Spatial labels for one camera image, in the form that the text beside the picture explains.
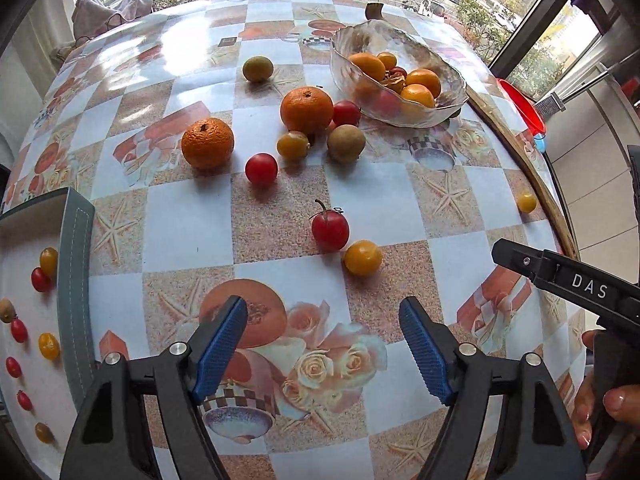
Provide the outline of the right human hand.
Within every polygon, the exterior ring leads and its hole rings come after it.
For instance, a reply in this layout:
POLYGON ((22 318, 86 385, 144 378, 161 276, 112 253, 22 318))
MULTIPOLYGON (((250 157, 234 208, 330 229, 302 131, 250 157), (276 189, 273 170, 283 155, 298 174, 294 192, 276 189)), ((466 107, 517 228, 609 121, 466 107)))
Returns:
POLYGON ((593 352, 593 368, 579 387, 572 421, 579 448, 596 457, 624 428, 620 455, 639 457, 639 347, 612 330, 590 330, 582 342, 593 352))

